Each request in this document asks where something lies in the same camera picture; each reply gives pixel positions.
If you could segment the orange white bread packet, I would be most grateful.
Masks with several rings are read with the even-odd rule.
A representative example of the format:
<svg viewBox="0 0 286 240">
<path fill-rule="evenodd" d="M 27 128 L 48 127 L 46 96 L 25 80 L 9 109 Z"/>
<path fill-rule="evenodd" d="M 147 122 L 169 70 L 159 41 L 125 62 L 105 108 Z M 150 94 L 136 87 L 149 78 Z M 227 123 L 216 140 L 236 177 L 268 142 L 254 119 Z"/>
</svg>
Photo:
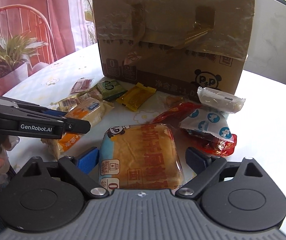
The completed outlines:
<svg viewBox="0 0 286 240">
<path fill-rule="evenodd" d="M 60 139 L 42 139 L 42 143 L 48 146 L 49 153 L 58 160 L 74 146 L 80 138 L 88 133 L 91 128 L 102 121 L 114 108 L 113 103 L 97 99 L 88 98 L 75 108 L 69 111 L 65 117 L 71 121 L 71 128 L 66 129 Z"/>
</svg>

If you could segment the large cardboard box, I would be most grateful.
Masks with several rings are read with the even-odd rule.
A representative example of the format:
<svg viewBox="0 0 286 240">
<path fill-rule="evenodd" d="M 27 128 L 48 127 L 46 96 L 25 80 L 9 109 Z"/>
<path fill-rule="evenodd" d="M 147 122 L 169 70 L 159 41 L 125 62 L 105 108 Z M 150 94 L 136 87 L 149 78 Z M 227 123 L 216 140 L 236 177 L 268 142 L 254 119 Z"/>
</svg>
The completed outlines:
<svg viewBox="0 0 286 240">
<path fill-rule="evenodd" d="M 197 100 L 234 94 L 249 49 L 256 0 L 93 0 L 106 77 Z"/>
</svg>

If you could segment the small barcode snack packet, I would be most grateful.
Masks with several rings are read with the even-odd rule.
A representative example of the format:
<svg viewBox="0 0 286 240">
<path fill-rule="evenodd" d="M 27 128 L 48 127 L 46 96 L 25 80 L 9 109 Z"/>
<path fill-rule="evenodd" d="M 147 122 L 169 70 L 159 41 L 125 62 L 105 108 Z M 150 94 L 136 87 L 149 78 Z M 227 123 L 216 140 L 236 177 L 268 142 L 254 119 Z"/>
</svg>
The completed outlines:
<svg viewBox="0 0 286 240">
<path fill-rule="evenodd" d="M 80 92 L 78 94 L 71 95 L 59 101 L 59 109 L 62 112 L 69 112 L 77 105 L 89 98 L 102 99 L 102 94 L 97 89 L 94 89 L 91 91 Z"/>
</svg>

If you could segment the white rice cake packet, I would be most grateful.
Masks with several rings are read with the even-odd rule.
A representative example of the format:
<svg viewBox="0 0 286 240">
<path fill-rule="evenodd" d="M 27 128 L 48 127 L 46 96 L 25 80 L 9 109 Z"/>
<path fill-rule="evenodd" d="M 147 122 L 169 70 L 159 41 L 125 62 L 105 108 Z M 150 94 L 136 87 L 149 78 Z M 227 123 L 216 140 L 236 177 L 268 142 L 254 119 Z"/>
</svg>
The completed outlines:
<svg viewBox="0 0 286 240">
<path fill-rule="evenodd" d="M 198 87 L 197 95 L 201 104 L 224 113 L 237 113 L 245 103 L 244 98 L 208 87 Z"/>
</svg>

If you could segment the green snack packet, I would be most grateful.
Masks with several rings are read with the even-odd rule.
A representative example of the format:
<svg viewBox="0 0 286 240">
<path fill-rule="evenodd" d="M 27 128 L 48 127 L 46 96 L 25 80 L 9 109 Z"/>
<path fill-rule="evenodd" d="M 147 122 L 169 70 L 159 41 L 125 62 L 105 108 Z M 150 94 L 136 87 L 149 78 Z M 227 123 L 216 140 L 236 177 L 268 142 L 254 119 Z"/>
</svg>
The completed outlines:
<svg viewBox="0 0 286 240">
<path fill-rule="evenodd" d="M 113 101 L 127 92 L 117 80 L 105 80 L 97 84 L 97 90 L 102 95 L 103 100 Z"/>
</svg>

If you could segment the dark red jerky packet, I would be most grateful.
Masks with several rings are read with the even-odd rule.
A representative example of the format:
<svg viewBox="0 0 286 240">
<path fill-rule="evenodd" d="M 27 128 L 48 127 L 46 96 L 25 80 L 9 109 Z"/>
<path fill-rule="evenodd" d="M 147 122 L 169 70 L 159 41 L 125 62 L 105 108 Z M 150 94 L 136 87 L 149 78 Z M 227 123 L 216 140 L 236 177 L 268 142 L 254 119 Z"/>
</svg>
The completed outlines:
<svg viewBox="0 0 286 240">
<path fill-rule="evenodd" d="M 71 88 L 70 93 L 76 94 L 76 93 L 87 91 L 91 88 L 92 83 L 93 83 L 92 78 L 82 77 L 74 83 L 74 85 Z"/>
</svg>

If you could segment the red snack wrapper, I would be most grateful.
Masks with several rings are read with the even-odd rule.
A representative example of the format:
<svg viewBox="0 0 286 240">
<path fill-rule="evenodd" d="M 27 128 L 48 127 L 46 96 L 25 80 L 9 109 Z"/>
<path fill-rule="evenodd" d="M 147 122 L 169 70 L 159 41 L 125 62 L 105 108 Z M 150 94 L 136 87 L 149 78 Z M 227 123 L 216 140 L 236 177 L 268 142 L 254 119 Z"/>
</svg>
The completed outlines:
<svg viewBox="0 0 286 240">
<path fill-rule="evenodd" d="M 193 114 L 198 114 L 202 109 L 200 104 L 182 102 L 159 114 L 151 124 L 167 125 L 174 136 L 178 147 L 194 147 L 206 154 L 227 157 L 232 155 L 237 144 L 237 136 L 232 134 L 232 140 L 219 139 L 210 133 L 193 131 L 183 128 L 181 122 Z"/>
</svg>

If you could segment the patterned pink curtain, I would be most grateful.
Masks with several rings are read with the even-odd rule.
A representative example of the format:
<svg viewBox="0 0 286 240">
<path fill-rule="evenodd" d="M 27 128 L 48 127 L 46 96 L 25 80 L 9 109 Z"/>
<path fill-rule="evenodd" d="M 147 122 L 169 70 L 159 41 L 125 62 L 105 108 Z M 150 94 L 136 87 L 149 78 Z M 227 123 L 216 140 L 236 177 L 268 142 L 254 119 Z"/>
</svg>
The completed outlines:
<svg viewBox="0 0 286 240">
<path fill-rule="evenodd" d="M 0 0 L 0 95 L 96 41 L 92 0 Z"/>
</svg>

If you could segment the white blue-dotted snack packet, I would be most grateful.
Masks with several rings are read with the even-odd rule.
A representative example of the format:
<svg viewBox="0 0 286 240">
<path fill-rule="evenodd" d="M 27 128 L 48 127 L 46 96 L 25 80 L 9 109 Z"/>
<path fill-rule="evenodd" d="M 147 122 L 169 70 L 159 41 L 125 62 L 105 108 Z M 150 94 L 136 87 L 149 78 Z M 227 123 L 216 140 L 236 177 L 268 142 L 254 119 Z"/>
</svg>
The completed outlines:
<svg viewBox="0 0 286 240">
<path fill-rule="evenodd" d="M 215 109 L 198 108 L 180 122 L 180 128 L 233 142 L 226 118 Z"/>
</svg>

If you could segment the large packaged bread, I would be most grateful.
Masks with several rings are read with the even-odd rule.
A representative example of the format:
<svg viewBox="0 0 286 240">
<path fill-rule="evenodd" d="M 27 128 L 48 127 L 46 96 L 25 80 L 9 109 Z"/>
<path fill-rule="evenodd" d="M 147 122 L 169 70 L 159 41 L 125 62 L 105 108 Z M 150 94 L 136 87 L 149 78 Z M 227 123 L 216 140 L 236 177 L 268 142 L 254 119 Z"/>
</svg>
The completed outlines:
<svg viewBox="0 0 286 240">
<path fill-rule="evenodd" d="M 99 151 L 99 183 L 115 189 L 170 189 L 185 181 L 174 137 L 164 124 L 115 126 Z"/>
</svg>

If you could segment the yellow snack packet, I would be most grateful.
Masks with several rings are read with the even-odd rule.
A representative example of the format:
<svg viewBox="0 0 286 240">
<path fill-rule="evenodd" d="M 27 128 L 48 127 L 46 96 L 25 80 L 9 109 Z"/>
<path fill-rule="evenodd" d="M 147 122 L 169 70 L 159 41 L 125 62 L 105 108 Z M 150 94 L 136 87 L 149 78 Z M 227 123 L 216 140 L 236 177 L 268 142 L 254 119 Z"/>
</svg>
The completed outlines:
<svg viewBox="0 0 286 240">
<path fill-rule="evenodd" d="M 124 105 L 129 110 L 136 112 L 138 108 L 155 93 L 155 88 L 144 86 L 142 83 L 137 83 L 125 94 L 120 96 L 116 102 Z"/>
</svg>

